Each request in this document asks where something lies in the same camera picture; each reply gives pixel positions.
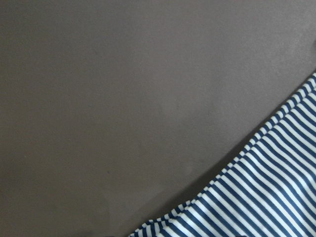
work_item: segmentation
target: brown surface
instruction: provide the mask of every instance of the brown surface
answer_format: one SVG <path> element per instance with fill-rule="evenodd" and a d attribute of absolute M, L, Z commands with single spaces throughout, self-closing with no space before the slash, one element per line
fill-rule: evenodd
<path fill-rule="evenodd" d="M 192 199 L 315 69 L 315 16 L 1 1 L 0 236 L 119 237 Z"/>

